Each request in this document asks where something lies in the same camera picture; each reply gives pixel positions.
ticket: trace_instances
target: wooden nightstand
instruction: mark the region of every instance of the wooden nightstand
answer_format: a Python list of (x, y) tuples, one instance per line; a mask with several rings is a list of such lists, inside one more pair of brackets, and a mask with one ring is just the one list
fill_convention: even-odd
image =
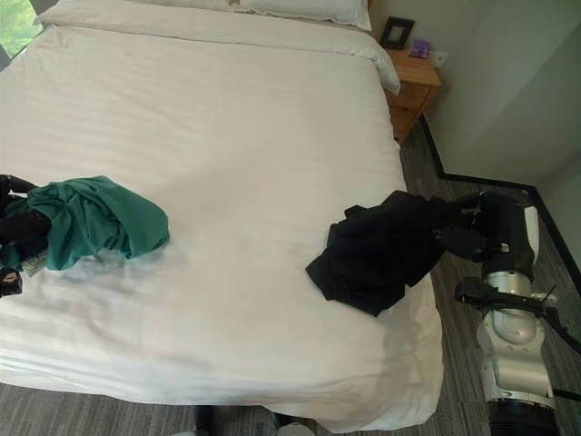
[(403, 144), (411, 128), (442, 85), (429, 59), (409, 57), (406, 50), (386, 49), (398, 73), (399, 95), (385, 91), (396, 140)]

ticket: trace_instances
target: dark clothing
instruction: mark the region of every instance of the dark clothing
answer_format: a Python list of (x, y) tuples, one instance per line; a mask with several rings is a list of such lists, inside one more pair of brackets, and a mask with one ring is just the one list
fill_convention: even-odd
[(329, 230), (327, 249), (307, 273), (327, 300), (377, 316), (404, 296), (444, 252), (433, 235), (455, 223), (459, 206), (395, 191), (369, 209), (353, 206)]
[(170, 237), (162, 209), (104, 176), (34, 188), (5, 209), (7, 217), (37, 212), (51, 223), (42, 240), (2, 248), (0, 265), (16, 270), (39, 253), (36, 248), (48, 246), (47, 268), (63, 270), (102, 249), (131, 259), (155, 250)]

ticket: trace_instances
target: wall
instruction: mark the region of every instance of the wall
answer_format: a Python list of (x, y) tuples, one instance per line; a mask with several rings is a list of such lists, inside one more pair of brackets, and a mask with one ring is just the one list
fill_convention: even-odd
[(10, 57), (5, 49), (0, 45), (0, 71), (4, 70), (10, 64)]
[(446, 77), (490, 5), (489, 0), (373, 0), (369, 14), (378, 40), (390, 15), (414, 20), (409, 42), (413, 37), (427, 39), (433, 50), (449, 53), (441, 71)]
[(579, 150), (579, 23), (578, 0), (492, 5), (428, 113), (447, 172), (536, 184)]
[(49, 7), (56, 4), (58, 0), (30, 0), (37, 15), (40, 15)]
[(581, 154), (542, 181), (538, 191), (576, 264), (581, 267)]

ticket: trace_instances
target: white pillow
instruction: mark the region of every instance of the white pillow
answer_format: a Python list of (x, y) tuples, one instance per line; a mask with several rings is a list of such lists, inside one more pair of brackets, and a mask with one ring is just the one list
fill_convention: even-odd
[(371, 30), (367, 0), (240, 0), (242, 10), (310, 20), (331, 20)]
[(129, 0), (135, 3), (150, 3), (152, 5), (197, 7), (198, 9), (213, 9), (215, 11), (230, 10), (228, 0)]

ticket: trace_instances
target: purple object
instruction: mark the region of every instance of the purple object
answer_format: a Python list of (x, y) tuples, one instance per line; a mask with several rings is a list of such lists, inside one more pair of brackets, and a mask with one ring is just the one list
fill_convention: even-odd
[(423, 39), (414, 38), (412, 43), (414, 44), (414, 48), (411, 49), (409, 55), (426, 59), (429, 55), (429, 42), (424, 41)]

